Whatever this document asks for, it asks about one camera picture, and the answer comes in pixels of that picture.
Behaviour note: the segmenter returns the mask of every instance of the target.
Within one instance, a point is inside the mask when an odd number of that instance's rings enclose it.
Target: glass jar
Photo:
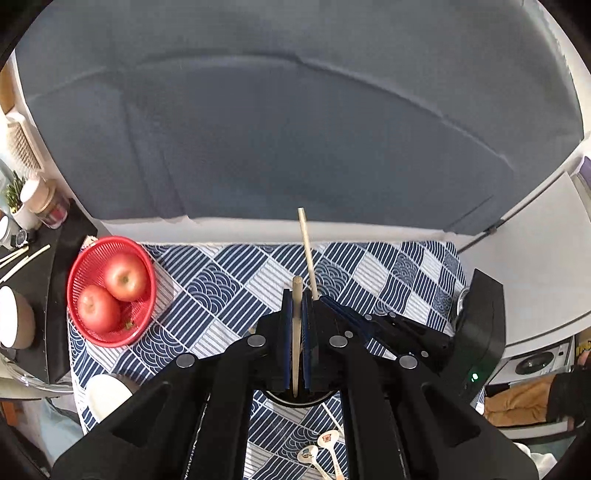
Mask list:
[[[47,184],[42,179],[27,180],[21,190],[21,201],[49,228],[59,228],[68,217],[70,202],[54,183]]]

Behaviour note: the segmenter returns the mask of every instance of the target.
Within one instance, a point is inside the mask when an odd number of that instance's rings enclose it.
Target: apple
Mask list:
[[[121,327],[119,303],[106,289],[89,285],[78,298],[78,315],[82,323],[98,334],[113,332]]]
[[[137,255],[116,254],[105,267],[105,287],[120,301],[135,301],[141,298],[148,284],[148,272]]]

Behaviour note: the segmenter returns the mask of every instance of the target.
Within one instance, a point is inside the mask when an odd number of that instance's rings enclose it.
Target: white cabinet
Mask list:
[[[498,230],[460,254],[504,285],[504,357],[591,325],[591,222],[567,173]]]

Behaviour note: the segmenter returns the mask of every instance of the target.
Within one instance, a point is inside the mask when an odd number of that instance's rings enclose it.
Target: red basket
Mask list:
[[[137,255],[142,259],[148,271],[148,285],[144,295],[136,301],[120,302],[121,305],[121,330],[99,335],[87,329],[78,316],[78,297],[89,285],[105,286],[103,282],[103,270],[113,255],[128,253]],[[78,331],[88,341],[95,345],[105,347],[117,347],[129,345],[142,335],[150,324],[154,303],[156,302],[156,276],[150,257],[144,249],[129,238],[123,236],[108,236],[101,238],[96,243],[86,248],[78,255],[70,270],[67,287],[68,310],[72,321]],[[133,322],[130,329],[124,328],[127,320]]]

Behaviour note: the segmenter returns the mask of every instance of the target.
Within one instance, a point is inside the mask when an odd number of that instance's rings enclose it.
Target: jar lid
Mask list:
[[[21,190],[21,202],[28,210],[39,213],[47,206],[50,189],[43,179],[28,179]]]

